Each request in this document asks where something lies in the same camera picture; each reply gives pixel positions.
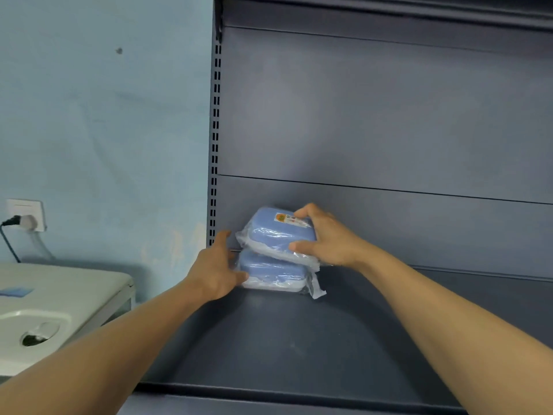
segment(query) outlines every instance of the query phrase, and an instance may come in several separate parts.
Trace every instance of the white electrical socket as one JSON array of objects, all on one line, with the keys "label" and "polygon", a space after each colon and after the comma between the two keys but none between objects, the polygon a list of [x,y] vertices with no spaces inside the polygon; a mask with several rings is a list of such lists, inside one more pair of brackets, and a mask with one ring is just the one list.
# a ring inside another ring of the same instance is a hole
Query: white electrical socket
[{"label": "white electrical socket", "polygon": [[42,209],[42,202],[40,201],[27,201],[23,199],[9,199],[8,200],[8,213],[11,218],[15,215],[31,215],[37,221],[37,228],[35,231],[45,231],[46,223],[44,221],[44,211]]}]

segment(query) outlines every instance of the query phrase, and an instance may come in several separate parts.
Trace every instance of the blue lid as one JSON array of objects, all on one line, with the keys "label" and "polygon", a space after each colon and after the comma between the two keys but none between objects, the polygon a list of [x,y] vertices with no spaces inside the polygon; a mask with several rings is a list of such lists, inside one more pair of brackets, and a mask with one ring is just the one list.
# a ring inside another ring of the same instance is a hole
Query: blue lid
[{"label": "blue lid", "polygon": [[278,208],[263,207],[250,221],[248,237],[281,252],[292,253],[288,245],[298,240],[315,241],[311,220],[294,217],[294,213]]},{"label": "blue lid", "polygon": [[240,252],[238,265],[241,271],[266,282],[303,280],[308,275],[308,269],[303,265],[270,258],[251,249]]}]

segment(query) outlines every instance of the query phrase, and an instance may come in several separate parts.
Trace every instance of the white appliance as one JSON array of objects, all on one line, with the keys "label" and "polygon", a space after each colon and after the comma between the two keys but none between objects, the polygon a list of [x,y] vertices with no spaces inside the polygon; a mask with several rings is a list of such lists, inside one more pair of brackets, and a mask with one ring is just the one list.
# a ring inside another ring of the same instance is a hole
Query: white appliance
[{"label": "white appliance", "polygon": [[0,263],[0,376],[14,376],[135,306],[120,272]]}]

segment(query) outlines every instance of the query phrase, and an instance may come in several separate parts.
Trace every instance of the stack of containers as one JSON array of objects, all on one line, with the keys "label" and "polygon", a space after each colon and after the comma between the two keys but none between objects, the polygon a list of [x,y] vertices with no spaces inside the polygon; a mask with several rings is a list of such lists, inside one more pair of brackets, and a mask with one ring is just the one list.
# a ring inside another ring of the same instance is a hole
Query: stack of containers
[{"label": "stack of containers", "polygon": [[309,219],[294,217],[289,211],[263,207],[242,231],[236,233],[236,238],[243,247],[237,269],[249,273],[244,287],[309,292],[314,299],[326,294],[321,290],[315,273],[320,268],[319,260],[288,248],[295,241],[316,240]]}]

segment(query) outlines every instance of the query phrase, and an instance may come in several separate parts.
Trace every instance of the label sticker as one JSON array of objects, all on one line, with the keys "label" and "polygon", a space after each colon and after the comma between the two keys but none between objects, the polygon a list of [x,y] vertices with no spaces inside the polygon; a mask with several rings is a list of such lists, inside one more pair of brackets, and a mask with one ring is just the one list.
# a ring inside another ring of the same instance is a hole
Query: label sticker
[{"label": "label sticker", "polygon": [[308,223],[303,221],[301,218],[294,217],[293,215],[288,214],[277,214],[275,216],[275,221],[279,221],[280,223],[285,224],[292,224],[293,226],[298,227],[311,227]]},{"label": "label sticker", "polygon": [[27,294],[31,293],[34,288],[25,288],[24,286],[13,286],[10,288],[4,288],[0,290],[0,295],[3,295],[5,297],[17,297],[17,298],[23,298]]}]

